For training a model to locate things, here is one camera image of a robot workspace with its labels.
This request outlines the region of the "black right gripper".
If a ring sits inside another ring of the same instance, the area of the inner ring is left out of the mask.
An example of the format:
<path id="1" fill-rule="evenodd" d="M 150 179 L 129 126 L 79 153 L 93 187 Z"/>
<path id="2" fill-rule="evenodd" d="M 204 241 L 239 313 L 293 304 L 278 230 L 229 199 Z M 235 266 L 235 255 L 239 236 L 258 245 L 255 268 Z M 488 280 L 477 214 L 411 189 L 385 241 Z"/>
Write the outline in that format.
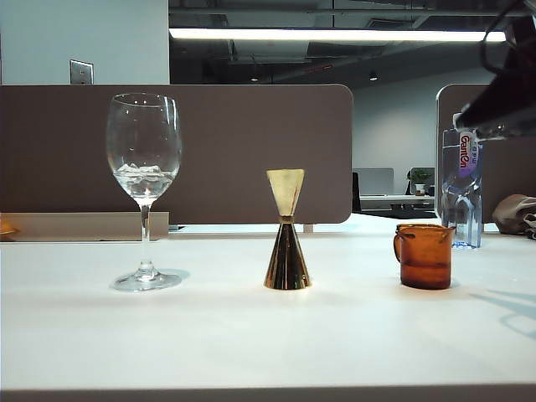
<path id="1" fill-rule="evenodd" d="M 505 137 L 535 135 L 535 16 L 514 19 L 505 30 L 510 49 L 503 66 L 505 95 L 502 131 Z M 477 133 L 494 133 L 493 91 L 490 82 L 472 102 L 462 107 L 455 118 L 458 131 L 474 129 Z"/>

